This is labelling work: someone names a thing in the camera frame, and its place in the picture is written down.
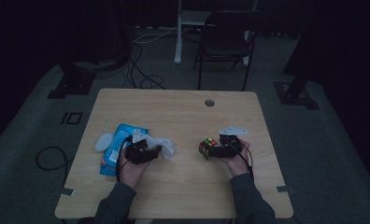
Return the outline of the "white oval lid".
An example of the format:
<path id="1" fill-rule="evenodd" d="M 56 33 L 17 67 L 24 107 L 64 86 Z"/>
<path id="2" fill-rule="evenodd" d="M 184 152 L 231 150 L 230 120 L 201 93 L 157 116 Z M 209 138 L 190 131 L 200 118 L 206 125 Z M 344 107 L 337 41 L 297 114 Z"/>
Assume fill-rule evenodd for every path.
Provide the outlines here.
<path id="1" fill-rule="evenodd" d="M 103 133 L 96 141 L 94 148 L 96 151 L 105 151 L 113 139 L 112 133 Z"/>

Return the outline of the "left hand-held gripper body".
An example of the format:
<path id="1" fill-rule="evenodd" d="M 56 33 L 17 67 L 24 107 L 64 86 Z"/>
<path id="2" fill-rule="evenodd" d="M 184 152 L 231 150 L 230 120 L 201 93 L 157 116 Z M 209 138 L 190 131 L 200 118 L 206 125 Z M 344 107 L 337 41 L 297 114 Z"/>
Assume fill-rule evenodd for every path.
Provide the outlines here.
<path id="1" fill-rule="evenodd" d="M 130 145 L 125 148 L 125 158 L 133 164 L 152 161 L 158 157 L 148 147 L 146 138 L 148 135 L 140 129 L 135 129 L 131 135 Z"/>

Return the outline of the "blue wet wipes pack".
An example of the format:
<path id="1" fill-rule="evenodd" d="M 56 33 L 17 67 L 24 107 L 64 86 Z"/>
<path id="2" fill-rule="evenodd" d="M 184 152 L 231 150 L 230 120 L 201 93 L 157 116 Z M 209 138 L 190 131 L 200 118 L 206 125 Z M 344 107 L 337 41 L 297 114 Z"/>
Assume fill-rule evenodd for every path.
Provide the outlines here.
<path id="1" fill-rule="evenodd" d="M 116 174 L 117 161 L 120 159 L 121 149 L 130 145 L 131 135 L 135 129 L 140 129 L 142 133 L 149 133 L 148 129 L 120 124 L 113 134 L 113 139 L 109 147 L 102 151 L 104 153 L 100 164 L 100 174 L 114 176 Z"/>

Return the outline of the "black folding chair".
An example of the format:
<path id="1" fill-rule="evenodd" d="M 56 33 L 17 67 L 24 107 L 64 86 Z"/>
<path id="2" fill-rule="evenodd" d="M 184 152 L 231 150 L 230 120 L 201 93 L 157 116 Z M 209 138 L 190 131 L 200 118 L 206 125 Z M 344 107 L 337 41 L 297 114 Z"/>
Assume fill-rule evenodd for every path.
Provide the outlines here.
<path id="1" fill-rule="evenodd" d="M 202 84 L 203 63 L 233 62 L 235 67 L 248 57 L 243 91 L 249 78 L 256 36 L 263 31 L 266 23 L 267 15 L 262 11 L 224 10 L 208 15 L 193 63 L 193 67 L 199 64 L 198 89 Z"/>

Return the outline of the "colourful puzzle cube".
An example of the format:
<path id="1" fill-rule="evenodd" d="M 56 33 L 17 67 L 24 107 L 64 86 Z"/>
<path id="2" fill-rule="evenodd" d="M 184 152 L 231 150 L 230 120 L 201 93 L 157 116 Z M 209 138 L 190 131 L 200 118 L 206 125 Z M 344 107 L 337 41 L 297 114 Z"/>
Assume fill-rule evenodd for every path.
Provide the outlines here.
<path id="1" fill-rule="evenodd" d="M 198 151 L 202 157 L 208 161 L 214 156 L 215 150 L 218 146 L 219 145 L 212 137 L 208 137 L 199 144 Z"/>

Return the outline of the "black stand with square base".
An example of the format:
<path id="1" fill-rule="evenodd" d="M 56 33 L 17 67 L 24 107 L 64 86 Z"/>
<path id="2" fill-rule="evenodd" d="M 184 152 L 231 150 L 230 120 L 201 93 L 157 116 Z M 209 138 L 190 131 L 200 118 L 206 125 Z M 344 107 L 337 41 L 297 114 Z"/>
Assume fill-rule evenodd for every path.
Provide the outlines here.
<path id="1" fill-rule="evenodd" d="M 88 95 L 96 74 L 79 70 L 73 62 L 61 62 L 63 76 L 49 99 L 64 99 L 67 95 Z"/>
<path id="2" fill-rule="evenodd" d="M 277 96 L 283 105 L 303 105 L 309 110 L 320 109 L 317 102 L 310 97 L 306 90 L 306 84 L 310 79 L 307 68 L 311 65 L 311 60 L 309 59 L 308 46 L 304 38 L 304 33 L 307 32 L 319 3 L 320 0 L 315 0 L 312 11 L 307 18 L 305 28 L 301 32 L 299 41 L 284 68 L 283 73 L 294 75 L 293 80 L 291 82 L 274 82 Z"/>

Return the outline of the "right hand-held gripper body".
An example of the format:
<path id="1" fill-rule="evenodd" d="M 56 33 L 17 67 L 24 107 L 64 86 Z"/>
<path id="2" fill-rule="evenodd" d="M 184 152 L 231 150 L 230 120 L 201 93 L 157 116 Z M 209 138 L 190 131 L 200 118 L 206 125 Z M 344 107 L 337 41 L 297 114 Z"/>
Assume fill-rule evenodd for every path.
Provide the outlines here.
<path id="1" fill-rule="evenodd" d="M 239 141 L 239 134 L 246 134 L 248 131 L 246 129 L 237 128 L 235 126 L 229 125 L 227 128 L 220 130 L 219 134 L 228 135 L 230 138 L 230 143 L 228 145 L 221 145 L 222 149 L 226 153 L 225 158 L 233 158 L 238 153 L 242 151 L 242 144 Z"/>

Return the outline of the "person's left hand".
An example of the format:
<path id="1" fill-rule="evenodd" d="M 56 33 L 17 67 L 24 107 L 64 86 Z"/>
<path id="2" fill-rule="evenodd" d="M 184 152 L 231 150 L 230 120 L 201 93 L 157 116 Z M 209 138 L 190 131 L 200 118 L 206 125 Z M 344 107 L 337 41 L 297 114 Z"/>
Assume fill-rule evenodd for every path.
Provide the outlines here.
<path id="1" fill-rule="evenodd" d="M 149 165 L 149 161 L 140 164 L 133 164 L 128 161 L 125 158 L 125 149 L 123 149 L 121 151 L 120 163 L 117 166 L 117 179 L 128 187 L 136 189 Z"/>

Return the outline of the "person's right hand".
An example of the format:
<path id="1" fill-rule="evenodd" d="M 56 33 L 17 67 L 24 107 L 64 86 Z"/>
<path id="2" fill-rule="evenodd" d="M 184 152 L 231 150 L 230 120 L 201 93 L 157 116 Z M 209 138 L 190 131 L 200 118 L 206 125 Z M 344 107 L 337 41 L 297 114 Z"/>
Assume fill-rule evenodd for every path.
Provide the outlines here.
<path id="1" fill-rule="evenodd" d="M 233 158 L 221 158 L 221 161 L 226 165 L 232 177 L 249 173 L 249 143 L 240 139 L 243 146 L 239 155 Z"/>

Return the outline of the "white wet wipe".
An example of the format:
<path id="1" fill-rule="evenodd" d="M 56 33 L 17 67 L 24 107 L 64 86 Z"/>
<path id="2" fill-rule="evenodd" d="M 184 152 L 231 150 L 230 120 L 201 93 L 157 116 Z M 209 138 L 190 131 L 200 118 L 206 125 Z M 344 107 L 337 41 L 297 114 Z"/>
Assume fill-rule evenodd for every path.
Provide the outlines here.
<path id="1" fill-rule="evenodd" d="M 164 159 L 170 159 L 175 153 L 175 145 L 174 143 L 167 139 L 167 138 L 153 138 L 148 136 L 146 138 L 147 145 L 150 148 L 154 147 L 161 147 L 162 148 L 162 155 Z"/>

